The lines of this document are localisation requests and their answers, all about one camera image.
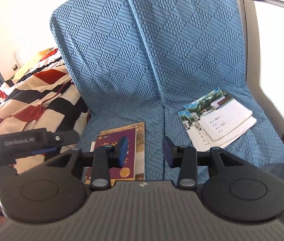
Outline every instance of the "white paper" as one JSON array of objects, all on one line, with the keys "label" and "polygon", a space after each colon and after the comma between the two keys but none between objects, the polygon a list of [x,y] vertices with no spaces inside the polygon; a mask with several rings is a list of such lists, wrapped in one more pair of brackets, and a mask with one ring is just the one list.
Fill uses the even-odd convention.
[{"label": "white paper", "polygon": [[145,154],[144,151],[135,153],[135,175],[141,174],[141,173],[144,173],[145,175],[145,172],[144,172],[145,156],[144,154]]},{"label": "white paper", "polygon": [[229,134],[225,135],[219,140],[213,140],[200,126],[190,126],[187,129],[187,133],[192,141],[193,146],[198,151],[207,151],[211,147],[221,147],[224,148],[228,146],[230,143],[239,138],[242,134],[246,133],[249,128],[251,128],[255,123],[256,119],[254,117],[250,117],[236,129],[231,131]]},{"label": "white paper", "polygon": [[197,121],[213,140],[219,140],[252,116],[252,111],[235,99]]},{"label": "white paper", "polygon": [[95,148],[95,141],[92,141],[92,143],[91,143],[91,152],[94,151],[94,148]]}]

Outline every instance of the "booklet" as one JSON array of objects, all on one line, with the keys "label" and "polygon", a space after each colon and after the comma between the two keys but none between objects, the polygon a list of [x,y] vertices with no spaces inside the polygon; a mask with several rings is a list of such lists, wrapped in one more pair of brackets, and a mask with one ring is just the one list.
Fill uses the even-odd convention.
[{"label": "booklet", "polygon": [[144,180],[145,166],[145,124],[143,122],[127,125],[124,127],[101,131],[100,135],[136,129],[136,150],[135,150],[135,180]]},{"label": "booklet", "polygon": [[[97,136],[94,144],[94,150],[100,146],[116,146],[118,141],[126,136],[128,138],[128,151],[122,168],[111,168],[109,176],[111,186],[117,180],[134,180],[135,179],[135,150],[136,150],[136,128],[112,132]],[[85,171],[85,184],[90,184],[92,168],[87,167]]]},{"label": "booklet", "polygon": [[251,110],[220,88],[184,107],[214,141],[224,137],[252,116]]},{"label": "booklet", "polygon": [[252,111],[219,88],[185,108],[178,115],[198,151],[224,148],[256,123]]}]

